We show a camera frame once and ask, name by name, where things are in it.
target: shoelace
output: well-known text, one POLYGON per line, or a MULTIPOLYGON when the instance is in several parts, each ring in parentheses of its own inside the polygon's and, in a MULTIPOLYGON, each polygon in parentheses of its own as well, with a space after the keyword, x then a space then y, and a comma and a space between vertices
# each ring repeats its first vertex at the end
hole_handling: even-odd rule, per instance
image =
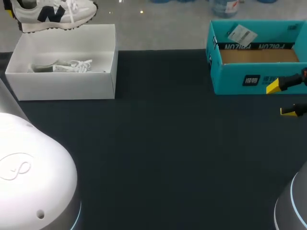
MULTIPOLYGON (((54 5, 55 5, 56 7, 59 7, 60 4, 61 4, 62 2, 64 2, 64 1, 56 0, 56 1, 54 2, 54 5)), ((74 23, 75 21, 74 21, 74 19, 73 19, 73 14, 72 14, 72 12, 73 12, 73 11, 76 11, 76 10, 78 9, 78 4, 77 4, 76 0, 66 0, 65 2, 66 2, 66 5, 67 5, 67 8, 68 8, 69 16, 70 16, 70 18, 71 18, 71 23, 74 23)))
POLYGON ((93 60, 87 60, 87 61, 76 61, 71 60, 71 67, 74 69, 77 73, 85 73, 88 71, 88 69, 91 67, 91 63, 93 60))

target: white shoelace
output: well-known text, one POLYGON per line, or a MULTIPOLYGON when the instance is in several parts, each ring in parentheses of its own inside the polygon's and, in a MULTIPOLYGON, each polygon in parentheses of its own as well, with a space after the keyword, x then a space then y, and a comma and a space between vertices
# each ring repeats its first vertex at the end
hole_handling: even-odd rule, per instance
POLYGON ((85 73, 90 70, 92 61, 93 60, 87 60, 87 61, 71 60, 69 62, 71 66, 61 66, 61 65, 58 66, 63 69, 66 69, 67 72, 85 73))
MULTIPOLYGON (((54 5, 56 7, 59 7, 62 2, 64 2, 64 1, 56 0, 54 2, 54 5)), ((72 12, 74 12, 78 9, 78 4, 77 4, 76 0, 66 0, 66 5, 67 5, 67 8, 68 8, 69 16, 71 18, 71 23, 74 23, 75 21, 73 19, 72 12)))
POLYGON ((78 73, 85 73, 91 68, 91 63, 93 60, 87 61, 76 61, 71 60, 71 67, 78 73))

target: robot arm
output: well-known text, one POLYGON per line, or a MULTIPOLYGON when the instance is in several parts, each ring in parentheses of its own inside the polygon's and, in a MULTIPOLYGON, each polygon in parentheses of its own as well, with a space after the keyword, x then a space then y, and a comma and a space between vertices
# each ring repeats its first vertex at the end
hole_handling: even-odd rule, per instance
POLYGON ((0 80, 0 230, 77 230, 70 154, 35 128, 0 80))

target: sticker label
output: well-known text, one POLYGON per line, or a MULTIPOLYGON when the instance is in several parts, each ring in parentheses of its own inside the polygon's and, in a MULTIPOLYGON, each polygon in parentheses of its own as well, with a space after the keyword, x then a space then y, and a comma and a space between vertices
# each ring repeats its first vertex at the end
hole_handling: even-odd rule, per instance
POLYGON ((228 36, 228 38, 232 41, 235 41, 239 43, 242 46, 247 47, 252 41, 255 40, 255 38, 258 36, 258 34, 252 32, 248 28, 245 28, 244 26, 238 25, 233 32, 228 36))
POLYGON ((229 1, 226 4, 226 10, 225 13, 235 13, 238 11, 238 7, 239 7, 239 0, 236 1, 229 1))
POLYGON ((245 75, 243 86, 256 86, 258 85, 260 75, 245 75))

